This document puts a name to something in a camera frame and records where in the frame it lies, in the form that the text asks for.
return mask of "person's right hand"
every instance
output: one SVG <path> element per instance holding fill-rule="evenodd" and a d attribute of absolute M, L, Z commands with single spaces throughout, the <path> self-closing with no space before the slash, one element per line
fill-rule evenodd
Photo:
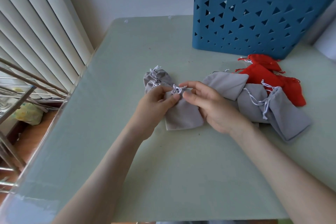
<path fill-rule="evenodd" d="M 191 93 L 185 91 L 183 98 L 199 107 L 199 112 L 206 121 L 220 133 L 235 133 L 242 126 L 249 126 L 251 122 L 237 111 L 213 88 L 196 81 L 187 81 L 179 87 L 192 88 Z"/>

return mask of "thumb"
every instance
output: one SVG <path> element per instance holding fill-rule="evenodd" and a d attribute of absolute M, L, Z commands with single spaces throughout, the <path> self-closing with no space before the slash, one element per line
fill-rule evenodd
<path fill-rule="evenodd" d="M 188 91 L 183 93 L 183 98 L 190 104 L 204 108 L 207 100 Z"/>
<path fill-rule="evenodd" d="M 167 98 L 165 101 L 162 102 L 162 104 L 165 106 L 166 110 L 173 107 L 180 99 L 180 94 L 173 94 L 169 98 Z"/>

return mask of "hand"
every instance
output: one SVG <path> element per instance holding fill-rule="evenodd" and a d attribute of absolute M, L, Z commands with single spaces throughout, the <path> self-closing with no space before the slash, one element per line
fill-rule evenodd
<path fill-rule="evenodd" d="M 157 86 L 151 89 L 139 101 L 133 116 L 125 128 L 131 130 L 142 141 L 150 137 L 167 110 L 173 107 L 180 99 L 179 94 L 173 94 L 170 98 L 163 100 L 165 93 L 171 90 L 173 88 L 165 86 Z"/>
<path fill-rule="evenodd" d="M 192 94 L 185 91 L 183 98 L 188 103 L 198 106 L 203 118 L 218 132 L 231 134 L 251 124 L 213 88 L 195 81 L 187 81 L 179 85 L 179 87 L 183 86 L 192 88 Z"/>

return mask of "wooden floor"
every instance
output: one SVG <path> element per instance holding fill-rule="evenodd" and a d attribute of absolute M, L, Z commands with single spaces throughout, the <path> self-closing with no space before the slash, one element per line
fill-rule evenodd
<path fill-rule="evenodd" d="M 57 111 L 49 111 L 43 115 L 42 121 L 40 124 L 31 126 L 29 125 L 23 133 L 21 133 L 19 140 L 16 141 L 14 144 L 14 147 L 17 151 L 17 153 L 23 158 L 23 160 L 27 163 L 32 155 L 34 154 L 37 146 L 41 142 L 44 134 L 46 133 L 51 121 L 55 117 Z M 13 162 L 20 167 L 20 170 L 22 171 L 22 167 L 20 164 L 13 159 Z M 18 175 L 15 174 L 12 171 L 4 171 L 0 170 L 0 180 L 6 179 L 7 182 L 15 182 L 18 178 Z M 2 189 L 10 190 L 10 187 L 2 187 Z M 0 193 L 0 204 L 5 199 L 7 194 Z"/>

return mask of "person's left hand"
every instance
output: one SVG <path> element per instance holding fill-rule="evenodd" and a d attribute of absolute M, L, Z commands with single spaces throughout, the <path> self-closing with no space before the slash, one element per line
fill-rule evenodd
<path fill-rule="evenodd" d="M 140 138 L 141 141 L 150 137 L 167 110 L 180 99 L 179 94 L 173 94 L 170 98 L 163 100 L 165 93 L 172 89 L 171 87 L 157 86 L 150 90 L 139 101 L 125 128 L 134 133 L 134 136 Z"/>

